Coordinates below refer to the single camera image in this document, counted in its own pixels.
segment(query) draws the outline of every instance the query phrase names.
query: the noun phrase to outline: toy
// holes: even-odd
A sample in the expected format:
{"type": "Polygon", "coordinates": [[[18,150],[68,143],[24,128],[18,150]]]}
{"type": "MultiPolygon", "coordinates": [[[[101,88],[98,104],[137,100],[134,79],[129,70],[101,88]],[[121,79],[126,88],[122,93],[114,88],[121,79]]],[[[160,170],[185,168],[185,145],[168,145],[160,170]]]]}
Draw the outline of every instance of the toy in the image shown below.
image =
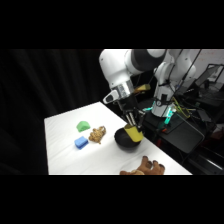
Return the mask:
{"type": "Polygon", "coordinates": [[[88,140],[84,137],[81,137],[75,141],[75,145],[78,149],[83,149],[88,144],[88,140]]]}
{"type": "Polygon", "coordinates": [[[106,128],[100,127],[99,129],[93,129],[93,132],[90,134],[89,140],[101,144],[101,139],[106,134],[106,128]]]}
{"type": "Polygon", "coordinates": [[[165,167],[157,161],[149,161],[147,156],[143,156],[141,166],[132,172],[121,171],[120,175],[164,175],[165,167]]]}
{"type": "Polygon", "coordinates": [[[85,130],[90,129],[90,125],[89,125],[89,123],[86,122],[86,121],[81,121],[81,122],[77,125],[76,128],[78,129],[79,132],[82,132],[82,131],[85,131],[85,130]]]}

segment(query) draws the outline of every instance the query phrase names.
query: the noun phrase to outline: black bowl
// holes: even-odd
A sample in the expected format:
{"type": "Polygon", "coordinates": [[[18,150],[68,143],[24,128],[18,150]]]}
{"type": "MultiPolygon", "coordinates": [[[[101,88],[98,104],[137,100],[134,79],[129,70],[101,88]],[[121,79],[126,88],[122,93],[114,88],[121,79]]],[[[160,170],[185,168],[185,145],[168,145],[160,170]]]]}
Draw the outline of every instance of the black bowl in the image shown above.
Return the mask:
{"type": "Polygon", "coordinates": [[[124,130],[124,128],[119,129],[116,133],[115,133],[115,141],[117,142],[118,145],[131,149],[134,148],[138,145],[140,145],[140,142],[133,142],[131,140],[131,138],[129,137],[129,135],[127,134],[127,132],[124,130]]]}

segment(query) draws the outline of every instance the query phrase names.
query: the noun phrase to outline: black curtain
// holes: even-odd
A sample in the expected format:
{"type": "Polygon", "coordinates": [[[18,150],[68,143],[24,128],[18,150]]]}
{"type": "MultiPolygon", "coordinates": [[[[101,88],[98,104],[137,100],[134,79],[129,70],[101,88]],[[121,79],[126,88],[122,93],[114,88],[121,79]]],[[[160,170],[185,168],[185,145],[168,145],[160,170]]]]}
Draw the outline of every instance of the black curtain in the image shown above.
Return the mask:
{"type": "Polygon", "coordinates": [[[102,50],[0,51],[0,174],[48,174],[44,119],[109,93],[102,50]]]}

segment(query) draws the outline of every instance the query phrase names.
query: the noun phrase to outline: green light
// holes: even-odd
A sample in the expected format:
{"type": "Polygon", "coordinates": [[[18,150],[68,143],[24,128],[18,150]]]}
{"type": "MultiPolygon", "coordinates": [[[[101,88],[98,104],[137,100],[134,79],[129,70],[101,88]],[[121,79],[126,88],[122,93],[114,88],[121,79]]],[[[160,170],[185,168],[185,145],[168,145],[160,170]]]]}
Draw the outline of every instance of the green light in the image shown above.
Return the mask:
{"type": "Polygon", "coordinates": [[[165,120],[165,124],[169,124],[172,115],[173,115],[173,111],[171,110],[171,108],[169,108],[169,111],[167,113],[167,118],[165,120]]]}
{"type": "Polygon", "coordinates": [[[152,110],[152,107],[151,108],[146,108],[143,111],[149,111],[149,110],[152,110]]]}
{"type": "Polygon", "coordinates": [[[165,120],[165,124],[169,124],[171,117],[167,117],[165,120]]]}

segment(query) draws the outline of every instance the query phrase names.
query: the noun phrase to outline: yellow object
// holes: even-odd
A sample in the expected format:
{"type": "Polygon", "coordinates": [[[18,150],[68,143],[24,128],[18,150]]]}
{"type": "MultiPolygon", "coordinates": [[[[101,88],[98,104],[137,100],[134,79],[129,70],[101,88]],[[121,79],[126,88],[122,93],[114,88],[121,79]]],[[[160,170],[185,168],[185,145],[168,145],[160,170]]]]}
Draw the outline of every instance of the yellow object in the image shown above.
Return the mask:
{"type": "Polygon", "coordinates": [[[144,138],[143,133],[142,132],[139,133],[138,129],[135,126],[127,124],[124,127],[124,130],[127,132],[127,134],[129,135],[129,137],[133,142],[140,142],[144,138]]]}
{"type": "Polygon", "coordinates": [[[145,84],[145,85],[142,85],[142,86],[139,86],[138,88],[136,88],[134,93],[149,91],[150,89],[151,89],[151,86],[149,84],[145,84]]]}
{"type": "Polygon", "coordinates": [[[189,115],[186,115],[186,114],[183,112],[182,108],[180,107],[180,105],[179,105],[179,103],[177,102],[177,100],[175,99],[175,97],[173,97],[173,99],[174,99],[174,101],[175,101],[175,104],[177,105],[177,106],[176,106],[176,110],[177,110],[178,112],[181,112],[186,118],[189,118],[190,116],[189,116],[189,115]]]}

